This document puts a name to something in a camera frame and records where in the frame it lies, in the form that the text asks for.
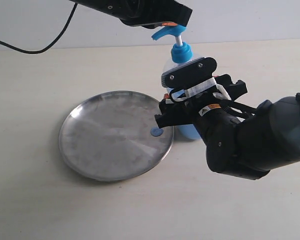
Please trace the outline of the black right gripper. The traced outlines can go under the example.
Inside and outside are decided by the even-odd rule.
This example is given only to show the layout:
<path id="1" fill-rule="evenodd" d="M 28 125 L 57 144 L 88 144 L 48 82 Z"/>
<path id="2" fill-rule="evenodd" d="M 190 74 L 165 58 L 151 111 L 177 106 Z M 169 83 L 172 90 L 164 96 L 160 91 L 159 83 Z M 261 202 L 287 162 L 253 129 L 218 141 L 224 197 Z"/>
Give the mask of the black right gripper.
<path id="1" fill-rule="evenodd" d="M 155 116 L 159 128 L 195 124 L 210 111 L 229 117 L 247 118 L 247 107 L 236 100 L 247 94 L 246 83 L 233 82 L 228 74 L 209 76 L 207 79 L 175 88 L 159 102 L 160 114 Z"/>

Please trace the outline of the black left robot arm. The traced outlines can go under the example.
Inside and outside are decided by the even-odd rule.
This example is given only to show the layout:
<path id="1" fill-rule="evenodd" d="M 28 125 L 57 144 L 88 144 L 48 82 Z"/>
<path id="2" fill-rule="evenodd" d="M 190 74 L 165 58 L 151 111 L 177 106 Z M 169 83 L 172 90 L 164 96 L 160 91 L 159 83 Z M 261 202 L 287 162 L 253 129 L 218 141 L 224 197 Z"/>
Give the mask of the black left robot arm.
<path id="1" fill-rule="evenodd" d="M 155 29 L 186 27 L 193 10 L 175 0 L 75 0 L 78 5 L 118 18 L 124 25 Z"/>

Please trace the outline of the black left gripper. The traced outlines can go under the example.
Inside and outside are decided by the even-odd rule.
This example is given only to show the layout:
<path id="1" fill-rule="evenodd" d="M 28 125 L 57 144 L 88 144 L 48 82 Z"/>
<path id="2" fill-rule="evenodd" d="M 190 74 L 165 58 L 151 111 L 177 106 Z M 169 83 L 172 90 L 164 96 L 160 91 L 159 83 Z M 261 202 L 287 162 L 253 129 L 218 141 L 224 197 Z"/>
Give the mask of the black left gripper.
<path id="1" fill-rule="evenodd" d="M 193 10 L 176 0 L 122 0 L 125 17 L 120 21 L 130 27 L 187 26 Z"/>

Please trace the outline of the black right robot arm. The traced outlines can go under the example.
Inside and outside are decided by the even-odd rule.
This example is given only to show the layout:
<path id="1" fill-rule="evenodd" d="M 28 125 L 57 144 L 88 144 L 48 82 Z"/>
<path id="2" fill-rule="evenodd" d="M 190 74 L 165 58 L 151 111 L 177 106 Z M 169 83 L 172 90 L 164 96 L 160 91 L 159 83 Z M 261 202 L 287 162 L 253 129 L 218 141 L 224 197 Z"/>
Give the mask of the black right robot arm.
<path id="1" fill-rule="evenodd" d="M 244 81 L 206 75 L 173 87 L 159 102 L 160 128 L 193 125 L 215 173 L 258 180 L 300 162 L 300 92 L 258 107 L 238 102 Z"/>

